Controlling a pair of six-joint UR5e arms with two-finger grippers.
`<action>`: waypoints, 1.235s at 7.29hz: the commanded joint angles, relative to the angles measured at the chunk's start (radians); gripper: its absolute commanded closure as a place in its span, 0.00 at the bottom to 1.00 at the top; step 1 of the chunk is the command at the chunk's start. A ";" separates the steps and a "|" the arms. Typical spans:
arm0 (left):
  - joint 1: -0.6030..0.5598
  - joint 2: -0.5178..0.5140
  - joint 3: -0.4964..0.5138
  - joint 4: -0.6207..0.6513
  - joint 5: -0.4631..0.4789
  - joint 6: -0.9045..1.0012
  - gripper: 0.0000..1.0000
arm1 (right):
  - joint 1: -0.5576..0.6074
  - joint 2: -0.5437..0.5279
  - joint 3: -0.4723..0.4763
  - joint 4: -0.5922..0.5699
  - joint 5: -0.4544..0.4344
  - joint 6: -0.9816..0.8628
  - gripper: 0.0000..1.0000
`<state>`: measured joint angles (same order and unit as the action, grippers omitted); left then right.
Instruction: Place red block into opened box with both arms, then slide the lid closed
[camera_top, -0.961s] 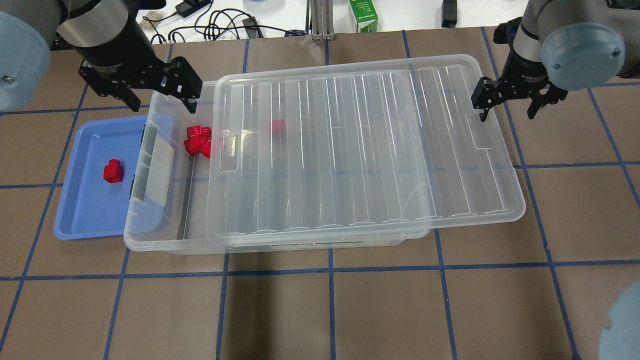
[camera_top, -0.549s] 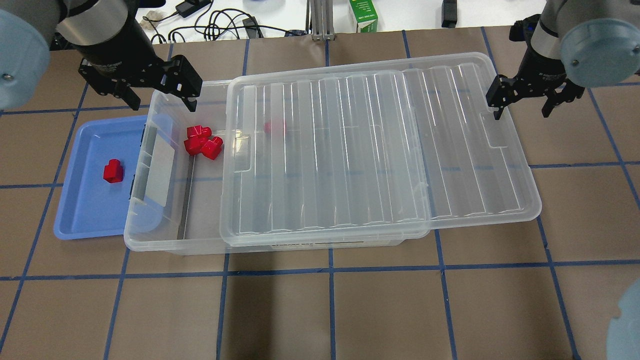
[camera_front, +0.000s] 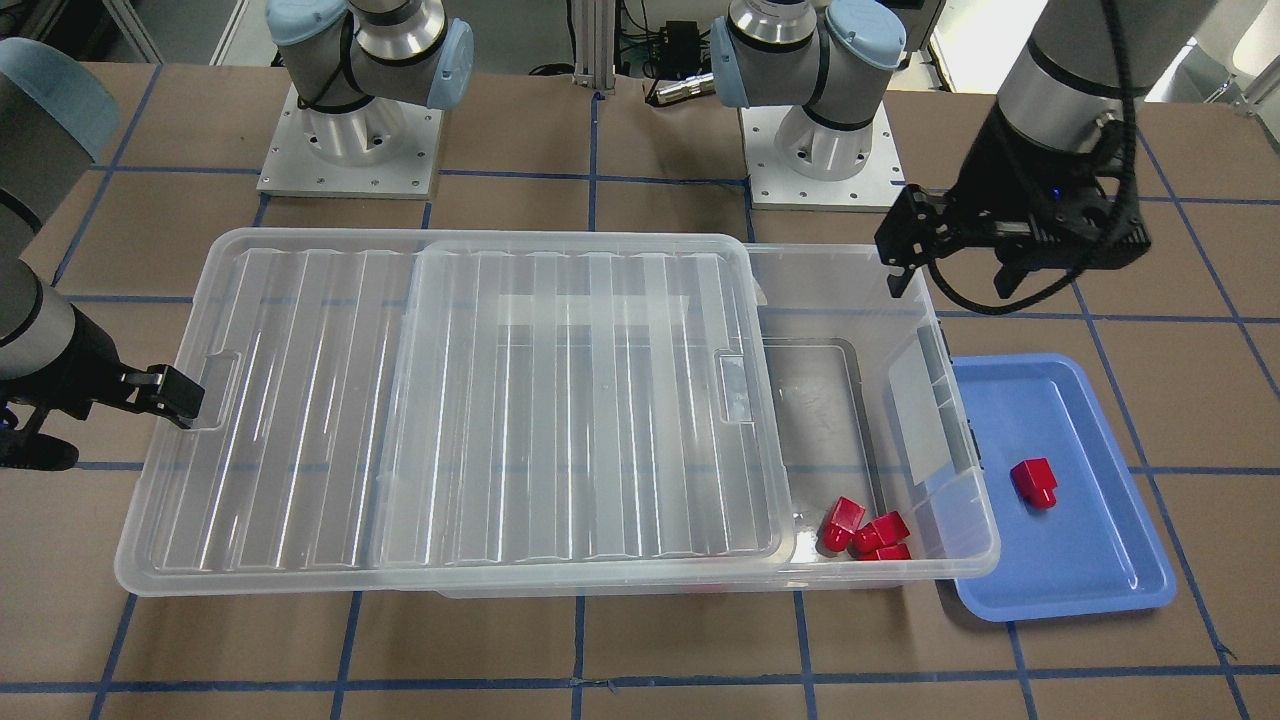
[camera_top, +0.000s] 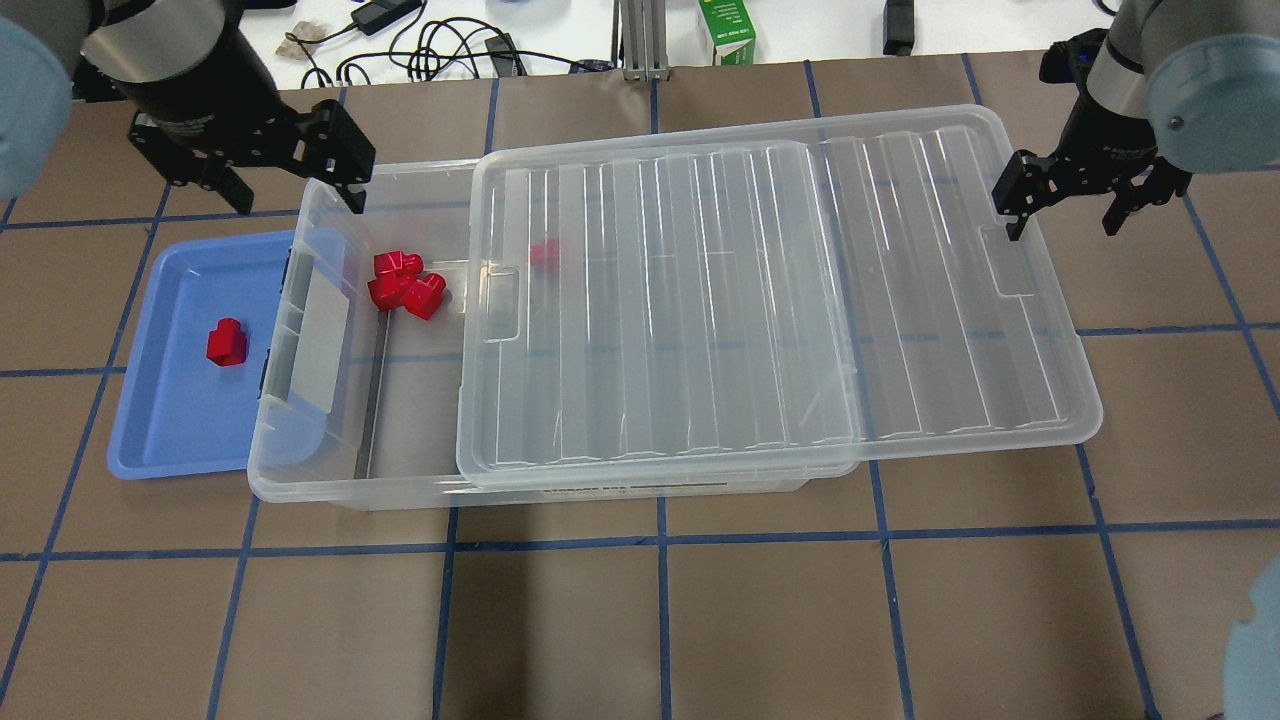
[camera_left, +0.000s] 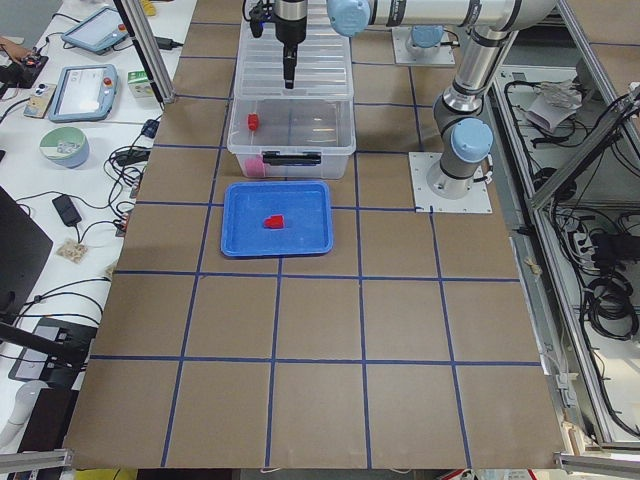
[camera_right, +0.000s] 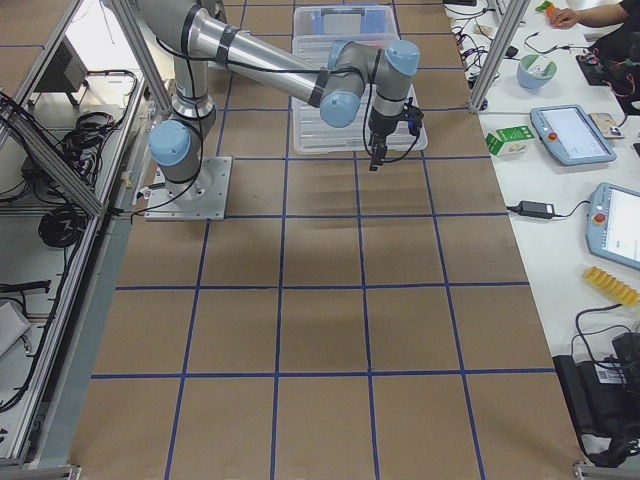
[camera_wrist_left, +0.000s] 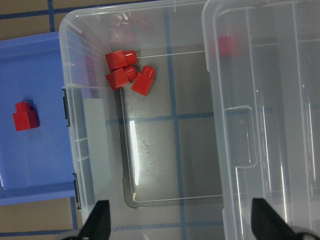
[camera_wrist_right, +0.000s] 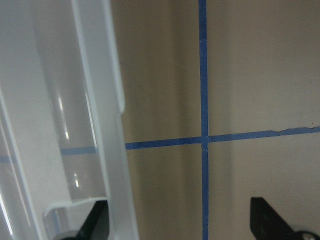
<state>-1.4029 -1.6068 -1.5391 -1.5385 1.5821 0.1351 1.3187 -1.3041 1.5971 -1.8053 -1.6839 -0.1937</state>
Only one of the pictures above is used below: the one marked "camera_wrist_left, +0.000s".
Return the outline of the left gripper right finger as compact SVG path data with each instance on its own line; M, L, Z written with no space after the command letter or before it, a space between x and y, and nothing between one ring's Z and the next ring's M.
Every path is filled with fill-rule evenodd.
M251 231L257 240L301 240L264 198L251 203Z

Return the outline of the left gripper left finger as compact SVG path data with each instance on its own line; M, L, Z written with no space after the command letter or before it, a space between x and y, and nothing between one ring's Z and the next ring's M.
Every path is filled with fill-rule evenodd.
M108 200L99 200L80 230L79 240L108 240L111 235L111 213Z

